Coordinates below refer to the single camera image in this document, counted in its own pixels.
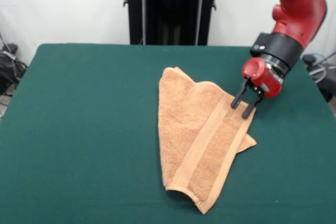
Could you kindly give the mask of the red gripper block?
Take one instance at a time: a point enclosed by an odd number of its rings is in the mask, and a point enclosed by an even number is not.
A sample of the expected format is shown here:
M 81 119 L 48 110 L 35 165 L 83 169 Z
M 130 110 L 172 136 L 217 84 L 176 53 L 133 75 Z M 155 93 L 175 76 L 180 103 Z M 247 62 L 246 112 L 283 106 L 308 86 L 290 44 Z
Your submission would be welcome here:
M 249 59 L 243 66 L 242 75 L 244 79 L 231 102 L 232 109 L 239 106 L 250 84 L 255 90 L 261 92 L 243 112 L 242 118 L 247 119 L 256 105 L 263 99 L 263 94 L 267 98 L 274 98 L 281 92 L 283 79 L 275 72 L 272 65 L 266 63 L 261 57 Z

